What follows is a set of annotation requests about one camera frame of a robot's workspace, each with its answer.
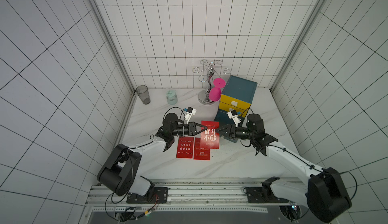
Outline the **teal bottom drawer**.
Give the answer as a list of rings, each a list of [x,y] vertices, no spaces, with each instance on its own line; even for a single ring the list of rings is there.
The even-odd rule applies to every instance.
[[[232,119],[229,119],[227,113],[228,113],[227,111],[224,111],[222,109],[217,110],[217,114],[214,118],[214,122],[219,122],[219,127],[223,127],[223,126],[228,125],[228,124],[235,125],[234,121]],[[239,114],[238,114],[238,116],[241,120],[241,122],[238,124],[238,127],[242,127],[245,118],[240,116]],[[237,143],[237,140],[233,140],[233,139],[230,139],[230,138],[224,137],[224,136],[222,136],[222,138],[225,140],[228,140],[230,142]]]

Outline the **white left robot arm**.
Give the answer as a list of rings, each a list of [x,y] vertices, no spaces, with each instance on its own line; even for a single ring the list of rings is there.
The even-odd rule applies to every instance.
[[[136,194],[150,199],[155,184],[138,173],[141,160],[167,151],[175,137],[193,137],[208,129],[202,124],[188,122],[188,119],[189,116],[180,120],[175,113],[169,113],[151,141],[132,147],[118,144],[100,169],[97,181],[117,196]]]

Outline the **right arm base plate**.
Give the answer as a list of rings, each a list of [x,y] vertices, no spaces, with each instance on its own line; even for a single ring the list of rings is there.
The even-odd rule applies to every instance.
[[[289,201],[275,196],[267,195],[268,192],[262,187],[245,187],[243,192],[247,196],[248,203],[263,204],[263,203],[288,203]]]

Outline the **yellow drawer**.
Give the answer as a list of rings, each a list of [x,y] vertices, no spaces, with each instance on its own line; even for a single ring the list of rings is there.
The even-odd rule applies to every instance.
[[[243,100],[236,99],[223,94],[221,95],[220,102],[243,110],[250,108],[251,106],[251,103],[249,102],[245,102]]]
[[[236,112],[241,111],[240,108],[232,106],[232,105],[229,105],[229,104],[226,104],[226,103],[223,103],[223,102],[219,103],[219,109],[223,110],[223,111],[227,111],[227,112],[230,112],[230,111],[233,111],[233,110],[235,110]]]

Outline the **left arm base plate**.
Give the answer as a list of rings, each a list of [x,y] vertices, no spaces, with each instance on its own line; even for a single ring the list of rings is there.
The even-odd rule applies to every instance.
[[[167,203],[169,188],[167,187],[152,187],[144,196],[130,193],[127,196],[126,203],[128,204],[151,204],[151,203]]]

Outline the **yellow top drawer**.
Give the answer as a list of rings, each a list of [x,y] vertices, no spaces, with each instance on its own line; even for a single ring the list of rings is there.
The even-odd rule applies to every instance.
[[[251,106],[251,103],[249,102],[245,102],[243,100],[236,99],[223,94],[221,95],[220,102],[243,110],[250,108]]]

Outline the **red postcard large characters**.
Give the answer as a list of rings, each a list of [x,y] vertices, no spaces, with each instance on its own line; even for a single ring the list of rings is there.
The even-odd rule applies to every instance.
[[[219,128],[219,122],[202,121],[202,125],[207,126],[208,131],[201,134],[201,147],[207,149],[219,149],[220,135],[216,133]]]

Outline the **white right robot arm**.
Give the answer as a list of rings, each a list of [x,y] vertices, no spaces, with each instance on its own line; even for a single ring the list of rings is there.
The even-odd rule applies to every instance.
[[[352,207],[352,197],[341,174],[334,168],[323,168],[297,156],[265,132],[260,115],[248,115],[245,127],[229,124],[217,128],[216,132],[229,139],[248,140],[257,153],[275,160],[300,180],[300,183],[290,183],[276,176],[265,180],[260,192],[265,202],[287,200],[305,206],[324,223],[330,223]]]

